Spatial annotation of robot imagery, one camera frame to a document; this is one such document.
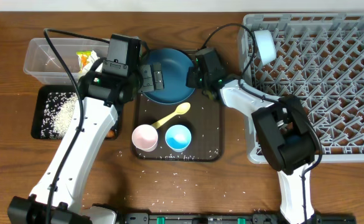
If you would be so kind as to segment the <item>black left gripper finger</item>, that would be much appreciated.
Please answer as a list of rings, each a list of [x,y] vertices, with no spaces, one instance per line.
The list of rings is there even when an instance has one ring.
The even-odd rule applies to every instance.
[[[154,80],[150,65],[141,65],[140,74],[142,75],[142,87],[140,87],[139,92],[152,92],[154,91]]]
[[[160,63],[152,64],[152,77],[153,77],[153,85],[155,90],[163,90],[164,89],[164,81],[162,76],[162,67]]]

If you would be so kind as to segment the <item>dark blue plate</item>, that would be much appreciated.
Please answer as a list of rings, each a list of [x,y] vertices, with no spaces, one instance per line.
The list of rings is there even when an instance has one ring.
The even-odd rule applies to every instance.
[[[147,62],[160,63],[164,81],[163,90],[144,93],[150,100],[172,105],[186,100],[195,91],[194,88],[186,86],[187,73],[193,63],[183,51],[169,48],[156,49],[149,54]]]

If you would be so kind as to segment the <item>yellow green snack wrapper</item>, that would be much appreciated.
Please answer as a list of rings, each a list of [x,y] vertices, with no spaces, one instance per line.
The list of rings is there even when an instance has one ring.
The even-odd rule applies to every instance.
[[[80,67],[80,73],[85,73],[93,66],[93,64],[99,59],[97,53],[92,51],[78,51],[76,52],[78,56],[78,64]]]

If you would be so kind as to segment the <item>orange carrot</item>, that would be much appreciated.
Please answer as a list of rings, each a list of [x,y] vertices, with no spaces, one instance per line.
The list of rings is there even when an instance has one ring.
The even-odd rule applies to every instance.
[[[107,138],[113,138],[114,136],[115,136],[115,132],[112,129],[110,129],[108,134],[106,135],[106,137]]]

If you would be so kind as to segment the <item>white rice pile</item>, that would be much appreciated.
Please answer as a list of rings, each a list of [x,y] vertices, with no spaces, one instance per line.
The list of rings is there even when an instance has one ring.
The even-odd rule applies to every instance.
[[[77,96],[75,93],[49,93],[44,103],[41,139],[62,139],[73,117]]]

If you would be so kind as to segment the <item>light blue bowl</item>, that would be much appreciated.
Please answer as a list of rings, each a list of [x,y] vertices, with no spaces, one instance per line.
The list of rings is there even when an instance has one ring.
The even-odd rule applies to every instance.
[[[273,36],[268,30],[254,31],[256,45],[263,65],[267,65],[276,59],[276,47]]]

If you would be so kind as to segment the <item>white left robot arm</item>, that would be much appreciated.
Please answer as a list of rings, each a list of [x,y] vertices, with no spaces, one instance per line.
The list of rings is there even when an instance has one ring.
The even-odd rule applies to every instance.
[[[123,105],[140,92],[163,88],[161,70],[158,64],[142,61],[150,53],[145,41],[113,34],[106,41],[107,56],[76,80],[51,41],[50,31],[44,29],[44,36],[73,85],[75,110],[45,174],[27,198],[13,197],[7,215],[11,223],[116,223],[117,212],[107,205],[82,210],[87,178]]]

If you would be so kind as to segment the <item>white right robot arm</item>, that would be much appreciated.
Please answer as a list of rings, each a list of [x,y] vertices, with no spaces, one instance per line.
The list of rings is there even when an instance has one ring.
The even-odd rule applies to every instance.
[[[281,215],[288,223],[311,223],[315,212],[310,201],[310,172],[322,160],[322,145],[300,99],[273,96],[229,74],[214,48],[204,43],[189,68],[186,85],[200,89],[245,115],[249,131],[259,142],[267,163],[277,171],[281,189]]]

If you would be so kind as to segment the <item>black waste tray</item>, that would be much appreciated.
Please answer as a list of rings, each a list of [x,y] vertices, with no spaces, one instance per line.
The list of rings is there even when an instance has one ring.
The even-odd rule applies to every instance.
[[[39,90],[31,129],[31,136],[34,139],[41,139],[40,131],[45,107],[44,103],[48,94],[52,92],[75,93],[73,87],[68,85],[45,85]]]

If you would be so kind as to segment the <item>clear plastic waste bin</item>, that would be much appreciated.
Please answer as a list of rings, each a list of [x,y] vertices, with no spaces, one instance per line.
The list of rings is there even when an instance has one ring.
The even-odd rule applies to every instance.
[[[99,57],[105,57],[108,53],[108,44],[95,40],[52,38],[51,41],[76,80],[83,75],[80,72],[77,52],[93,50]],[[71,84],[66,71],[45,38],[34,38],[29,42],[23,70],[44,85]]]

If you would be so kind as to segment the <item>grey dishwasher rack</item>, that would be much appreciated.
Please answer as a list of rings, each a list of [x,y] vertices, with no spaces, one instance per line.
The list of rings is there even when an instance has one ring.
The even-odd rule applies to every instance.
[[[267,65],[256,30],[273,36],[276,59]],[[301,99],[323,162],[364,162],[364,12],[248,14],[237,43],[246,82]]]

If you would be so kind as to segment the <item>pink cup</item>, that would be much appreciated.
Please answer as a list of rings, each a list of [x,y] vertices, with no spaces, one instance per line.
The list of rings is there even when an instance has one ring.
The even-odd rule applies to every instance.
[[[159,136],[157,130],[148,124],[142,124],[136,127],[131,136],[133,145],[145,152],[155,150],[158,139]]]

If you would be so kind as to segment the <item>dark brown serving tray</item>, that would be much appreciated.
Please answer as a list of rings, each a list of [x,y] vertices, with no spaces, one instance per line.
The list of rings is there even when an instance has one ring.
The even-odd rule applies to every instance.
[[[212,162],[220,158],[223,150],[224,122],[221,104],[209,100],[197,89],[186,100],[172,105],[156,103],[143,93],[137,97],[136,101],[135,127],[156,122],[173,112],[181,103],[191,104],[186,114],[173,117],[157,130],[159,140],[155,150],[145,152],[131,145],[131,150],[136,157],[158,161],[192,162]],[[186,126],[192,133],[192,142],[183,152],[173,151],[165,140],[166,131],[177,124]]]

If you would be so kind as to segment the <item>blue cup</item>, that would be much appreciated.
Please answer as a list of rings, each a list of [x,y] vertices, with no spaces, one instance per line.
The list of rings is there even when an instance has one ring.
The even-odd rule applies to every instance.
[[[192,142],[192,133],[181,124],[171,126],[165,134],[166,144],[175,152],[183,152]]]

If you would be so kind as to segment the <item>black rail with green clips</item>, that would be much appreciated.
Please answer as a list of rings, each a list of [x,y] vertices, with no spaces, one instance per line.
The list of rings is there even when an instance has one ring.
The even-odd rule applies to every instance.
[[[272,224],[287,223],[280,213],[254,213],[249,215],[209,214],[159,214],[141,210],[136,213],[121,213],[105,204],[93,204],[83,209],[81,215],[93,223],[114,224]]]

